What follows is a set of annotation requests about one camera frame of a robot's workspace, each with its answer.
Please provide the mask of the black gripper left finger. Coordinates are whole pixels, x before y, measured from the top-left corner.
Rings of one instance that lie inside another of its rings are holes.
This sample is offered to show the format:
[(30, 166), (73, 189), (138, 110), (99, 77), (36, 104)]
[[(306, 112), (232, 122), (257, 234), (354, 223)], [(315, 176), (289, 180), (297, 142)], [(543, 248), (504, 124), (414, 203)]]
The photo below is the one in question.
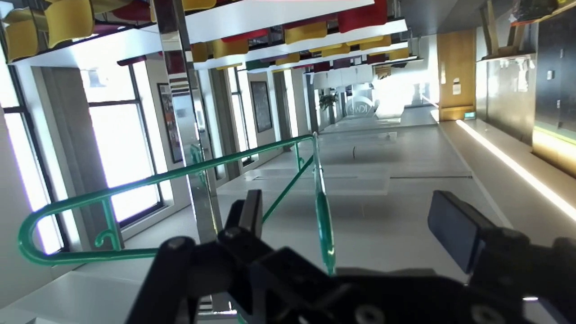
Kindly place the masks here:
[(261, 239), (262, 232), (262, 191), (250, 189), (243, 200), (230, 207), (217, 247), (226, 265), (252, 265), (273, 254)]

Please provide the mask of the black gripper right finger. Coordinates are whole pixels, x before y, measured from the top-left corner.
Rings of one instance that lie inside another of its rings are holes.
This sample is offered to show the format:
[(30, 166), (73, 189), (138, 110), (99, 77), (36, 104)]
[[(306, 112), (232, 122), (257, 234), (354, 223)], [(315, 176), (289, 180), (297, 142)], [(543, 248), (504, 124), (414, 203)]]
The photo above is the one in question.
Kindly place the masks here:
[(450, 191), (432, 194), (428, 229), (473, 288), (504, 297), (576, 299), (574, 245), (567, 238), (534, 245)]

